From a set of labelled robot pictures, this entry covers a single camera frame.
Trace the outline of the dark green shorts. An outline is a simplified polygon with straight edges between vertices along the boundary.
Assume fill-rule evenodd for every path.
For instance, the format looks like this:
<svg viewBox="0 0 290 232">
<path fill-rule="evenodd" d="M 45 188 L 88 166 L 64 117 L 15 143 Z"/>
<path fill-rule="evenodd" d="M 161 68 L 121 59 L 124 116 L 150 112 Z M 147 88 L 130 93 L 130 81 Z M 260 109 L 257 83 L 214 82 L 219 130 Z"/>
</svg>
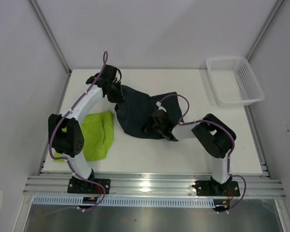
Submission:
<svg viewBox="0 0 290 232">
<path fill-rule="evenodd" d="M 116 117 L 123 131 L 132 137 L 152 140 L 164 138 L 159 133 L 145 132 L 144 129 L 150 115 L 155 111 L 156 102 L 170 94 L 172 96 L 163 100 L 162 106 L 166 109 L 172 123 L 177 123 L 182 117 L 176 92 L 149 96 L 146 93 L 123 85 L 122 94 L 125 99 L 123 103 L 115 105 Z"/>
</svg>

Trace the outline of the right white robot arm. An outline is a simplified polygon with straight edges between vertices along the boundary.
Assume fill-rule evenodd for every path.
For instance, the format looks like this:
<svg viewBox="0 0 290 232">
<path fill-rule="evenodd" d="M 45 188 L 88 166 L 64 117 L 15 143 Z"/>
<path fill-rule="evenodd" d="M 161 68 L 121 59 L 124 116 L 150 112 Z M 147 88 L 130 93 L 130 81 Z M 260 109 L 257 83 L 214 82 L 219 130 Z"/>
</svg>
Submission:
<svg viewBox="0 0 290 232">
<path fill-rule="evenodd" d="M 232 180 L 230 156 L 235 149 L 236 134 L 213 114 L 204 118 L 175 124 L 164 110 L 156 110 L 143 127 L 144 132 L 155 132 L 168 141 L 196 138 L 206 152 L 212 156 L 213 172 L 211 190 L 222 195 Z"/>
</svg>

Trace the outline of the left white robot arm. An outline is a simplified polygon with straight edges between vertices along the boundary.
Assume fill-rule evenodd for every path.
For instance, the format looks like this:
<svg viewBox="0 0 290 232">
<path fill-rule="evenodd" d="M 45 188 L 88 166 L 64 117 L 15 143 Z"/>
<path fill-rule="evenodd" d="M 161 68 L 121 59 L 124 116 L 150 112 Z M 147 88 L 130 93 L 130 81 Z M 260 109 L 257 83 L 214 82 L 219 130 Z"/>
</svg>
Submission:
<svg viewBox="0 0 290 232">
<path fill-rule="evenodd" d="M 53 160 L 68 163 L 73 177 L 80 179 L 78 187 L 91 193 L 95 181 L 90 178 L 93 170 L 83 154 L 85 139 L 81 124 L 89 111 L 104 97 L 111 103 L 124 101 L 119 68 L 104 64 L 99 73 L 86 80 L 83 93 L 67 111 L 51 114 L 48 118 L 49 154 Z"/>
</svg>

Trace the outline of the lime green shorts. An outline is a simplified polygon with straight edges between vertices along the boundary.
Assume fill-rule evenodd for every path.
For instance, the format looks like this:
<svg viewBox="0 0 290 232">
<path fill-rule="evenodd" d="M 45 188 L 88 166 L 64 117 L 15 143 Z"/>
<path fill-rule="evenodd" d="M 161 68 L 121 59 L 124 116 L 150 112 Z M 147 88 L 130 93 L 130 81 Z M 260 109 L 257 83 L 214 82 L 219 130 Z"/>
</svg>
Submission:
<svg viewBox="0 0 290 232">
<path fill-rule="evenodd" d="M 114 142 L 114 114 L 111 111 L 88 114 L 78 124 L 84 137 L 83 154 L 86 161 L 106 158 Z"/>
</svg>

